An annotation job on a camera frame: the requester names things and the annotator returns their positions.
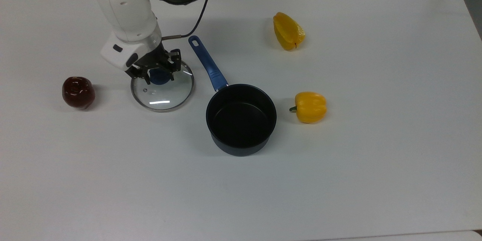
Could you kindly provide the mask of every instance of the red apple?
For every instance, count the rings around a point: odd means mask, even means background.
[[[86,109],[95,99],[95,91],[89,79],[69,77],[62,86],[62,98],[71,107]]]

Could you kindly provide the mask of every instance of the cable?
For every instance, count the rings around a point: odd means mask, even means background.
[[[191,32],[189,32],[186,35],[172,35],[172,36],[162,37],[162,40],[177,39],[177,38],[189,37],[190,35],[192,35],[194,33],[194,31],[196,30],[196,28],[198,28],[199,22],[201,21],[201,18],[203,17],[204,10],[206,9],[207,4],[208,4],[208,0],[206,0],[204,2],[204,6],[203,6],[203,9],[201,10],[201,13],[199,14],[198,21],[196,22],[196,25],[194,25],[194,28],[191,30]]]

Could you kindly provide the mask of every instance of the yellow bell pepper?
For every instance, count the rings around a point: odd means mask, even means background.
[[[296,111],[299,121],[304,123],[317,122],[323,119],[326,113],[326,99],[316,92],[300,92],[294,97],[296,107],[290,111]]]

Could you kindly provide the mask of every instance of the white table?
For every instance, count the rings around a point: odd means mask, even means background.
[[[152,1],[164,35],[202,3]],[[171,113],[133,99],[100,57],[95,0],[0,0],[0,239],[295,241],[482,229],[482,43],[463,0],[210,0],[196,31],[228,82],[278,111],[250,157],[219,150],[214,94],[186,39],[196,90]],[[307,38],[282,50],[282,11]],[[62,100],[69,76],[97,98]],[[327,117],[298,123],[301,91]]]

